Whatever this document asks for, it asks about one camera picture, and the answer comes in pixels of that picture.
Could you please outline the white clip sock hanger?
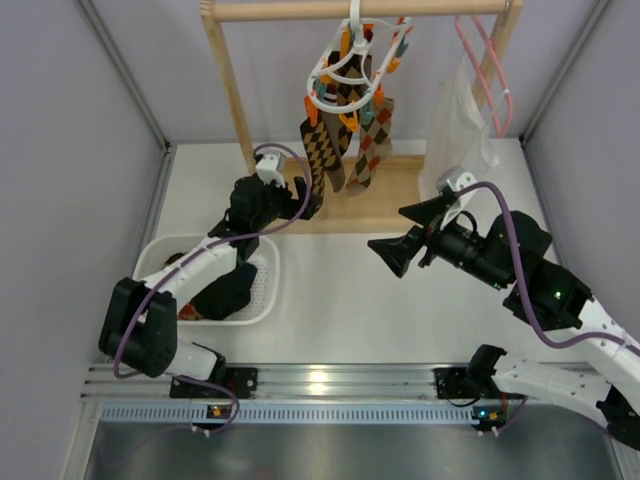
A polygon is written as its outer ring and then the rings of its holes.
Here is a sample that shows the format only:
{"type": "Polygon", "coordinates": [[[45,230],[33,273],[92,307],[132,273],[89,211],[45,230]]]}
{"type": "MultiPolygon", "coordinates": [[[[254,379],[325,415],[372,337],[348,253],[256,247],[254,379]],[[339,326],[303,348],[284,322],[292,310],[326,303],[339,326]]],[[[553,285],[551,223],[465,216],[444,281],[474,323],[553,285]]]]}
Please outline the white clip sock hanger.
{"type": "Polygon", "coordinates": [[[304,107],[310,126],[317,127],[323,114],[337,116],[352,132],[369,125],[374,109],[381,107],[385,100],[382,80],[401,64],[401,57],[408,49],[407,36],[412,29],[409,17],[399,17],[396,24],[364,18],[361,3],[352,1],[349,17],[341,22],[307,79],[304,107]],[[373,37],[376,26],[382,28],[382,37],[390,38],[390,45],[380,67],[369,73],[366,61],[377,42],[373,37]],[[331,103],[327,100],[331,85],[349,87],[357,92],[357,98],[348,99],[343,105],[337,101],[331,103]]]}

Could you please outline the beige orange argyle sock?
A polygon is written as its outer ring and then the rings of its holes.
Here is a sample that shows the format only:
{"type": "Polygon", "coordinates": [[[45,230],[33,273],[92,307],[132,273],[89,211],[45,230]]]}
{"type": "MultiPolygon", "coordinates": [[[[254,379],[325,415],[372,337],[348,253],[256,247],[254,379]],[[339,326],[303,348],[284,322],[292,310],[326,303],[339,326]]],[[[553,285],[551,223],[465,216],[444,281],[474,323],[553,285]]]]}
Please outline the beige orange argyle sock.
{"type": "Polygon", "coordinates": [[[346,183],[346,194],[364,193],[375,178],[379,165],[392,156],[390,130],[395,102],[385,98],[373,106],[373,117],[360,131],[360,145],[354,168],[346,183]]]}

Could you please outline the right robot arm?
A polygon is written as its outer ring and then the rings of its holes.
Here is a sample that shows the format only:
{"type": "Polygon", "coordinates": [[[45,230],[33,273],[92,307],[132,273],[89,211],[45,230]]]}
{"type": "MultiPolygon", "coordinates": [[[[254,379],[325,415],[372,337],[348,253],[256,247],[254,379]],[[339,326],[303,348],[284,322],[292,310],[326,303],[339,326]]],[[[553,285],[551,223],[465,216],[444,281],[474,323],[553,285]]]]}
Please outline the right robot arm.
{"type": "Polygon", "coordinates": [[[368,243],[403,277],[413,259],[420,267],[442,260],[476,280],[510,292],[503,306],[532,328],[546,346],[572,350],[590,365],[580,374],[527,360],[482,344],[465,368],[473,399],[544,400],[595,423],[613,439],[639,447],[639,343],[621,328],[591,289],[568,269],[545,259],[551,235],[529,215],[499,203],[487,234],[448,214],[452,196],[403,207],[414,221],[403,236],[368,243]]]}

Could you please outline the black yellow checkered sock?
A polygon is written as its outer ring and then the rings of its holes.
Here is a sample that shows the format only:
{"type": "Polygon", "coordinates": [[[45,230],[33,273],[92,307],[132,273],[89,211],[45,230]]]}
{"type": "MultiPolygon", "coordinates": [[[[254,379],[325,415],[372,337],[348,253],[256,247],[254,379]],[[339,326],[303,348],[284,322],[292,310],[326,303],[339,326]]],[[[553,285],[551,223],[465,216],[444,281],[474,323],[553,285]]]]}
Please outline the black yellow checkered sock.
{"type": "Polygon", "coordinates": [[[325,193],[326,163],[331,158],[331,141],[323,121],[319,120],[315,126],[306,118],[300,125],[301,140],[311,172],[311,191],[323,201],[325,193]]]}

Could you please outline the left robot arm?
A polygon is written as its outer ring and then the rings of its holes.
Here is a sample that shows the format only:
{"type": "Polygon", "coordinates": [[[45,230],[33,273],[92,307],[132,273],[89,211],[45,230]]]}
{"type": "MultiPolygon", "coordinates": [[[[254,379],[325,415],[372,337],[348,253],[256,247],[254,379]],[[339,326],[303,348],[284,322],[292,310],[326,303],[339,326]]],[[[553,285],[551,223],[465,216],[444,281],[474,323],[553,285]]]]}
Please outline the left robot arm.
{"type": "Polygon", "coordinates": [[[257,250],[260,237],[313,216],[311,178],[295,187],[258,175],[237,180],[221,220],[190,252],[142,280],[124,278],[114,287],[99,336],[120,380],[166,374],[184,383],[227,394],[226,360],[208,348],[180,339],[179,311],[202,290],[229,275],[257,250]]]}

